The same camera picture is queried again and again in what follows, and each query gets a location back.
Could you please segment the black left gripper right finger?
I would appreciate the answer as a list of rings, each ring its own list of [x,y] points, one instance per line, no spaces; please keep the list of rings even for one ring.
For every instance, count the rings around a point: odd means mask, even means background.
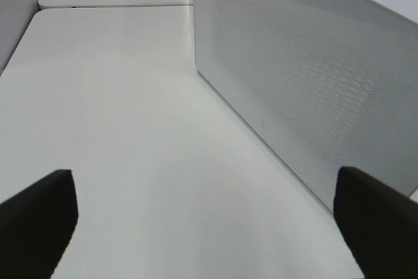
[[[355,167],[338,171],[334,220],[365,278],[417,277],[417,203]]]

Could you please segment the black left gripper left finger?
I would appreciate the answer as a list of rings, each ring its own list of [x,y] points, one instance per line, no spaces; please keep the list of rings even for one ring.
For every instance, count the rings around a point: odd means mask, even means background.
[[[1,203],[1,278],[51,278],[78,223],[72,171],[56,170]]]

